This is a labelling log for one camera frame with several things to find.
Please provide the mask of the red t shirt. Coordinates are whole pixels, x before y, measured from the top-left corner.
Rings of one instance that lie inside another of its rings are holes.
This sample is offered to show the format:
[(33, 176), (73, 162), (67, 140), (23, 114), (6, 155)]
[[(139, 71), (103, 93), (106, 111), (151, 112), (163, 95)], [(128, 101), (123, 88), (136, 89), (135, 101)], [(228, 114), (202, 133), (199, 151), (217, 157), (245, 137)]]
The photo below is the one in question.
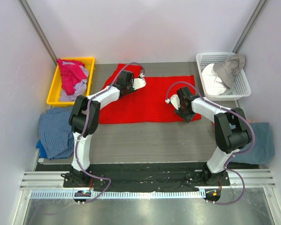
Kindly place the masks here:
[(175, 113), (175, 108), (165, 103), (169, 87), (176, 82), (187, 82), (195, 85), (193, 74), (183, 72), (178, 75), (178, 69), (170, 69), (162, 65), (157, 69), (145, 69), (146, 86), (112, 102), (100, 110), (100, 124), (128, 124), (143, 122), (182, 122), (183, 119)]

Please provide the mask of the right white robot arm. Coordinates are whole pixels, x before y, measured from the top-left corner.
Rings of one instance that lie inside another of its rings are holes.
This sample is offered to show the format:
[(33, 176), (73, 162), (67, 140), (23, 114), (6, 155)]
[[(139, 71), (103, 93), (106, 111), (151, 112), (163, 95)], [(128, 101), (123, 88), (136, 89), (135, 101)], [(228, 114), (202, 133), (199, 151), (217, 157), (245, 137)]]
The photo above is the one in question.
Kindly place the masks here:
[(241, 108), (225, 108), (205, 97), (192, 94), (187, 86), (177, 90), (167, 101), (186, 122), (200, 114), (214, 123), (216, 149), (202, 170), (202, 179), (207, 185), (214, 185), (223, 177), (231, 159), (240, 154), (245, 146), (254, 146), (254, 131)]

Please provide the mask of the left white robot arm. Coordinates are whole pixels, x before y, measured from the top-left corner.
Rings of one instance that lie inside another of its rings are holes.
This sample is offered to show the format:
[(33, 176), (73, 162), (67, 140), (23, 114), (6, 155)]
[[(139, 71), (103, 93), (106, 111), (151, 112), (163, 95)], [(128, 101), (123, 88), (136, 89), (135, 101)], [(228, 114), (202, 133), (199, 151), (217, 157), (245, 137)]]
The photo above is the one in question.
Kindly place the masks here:
[(135, 92), (146, 85), (143, 78), (141, 86), (132, 72), (121, 71), (112, 83), (90, 96), (78, 96), (69, 118), (74, 136), (74, 158), (68, 173), (63, 174), (65, 187), (85, 187), (91, 177), (87, 173), (90, 166), (90, 144), (98, 124), (100, 111), (123, 96)]

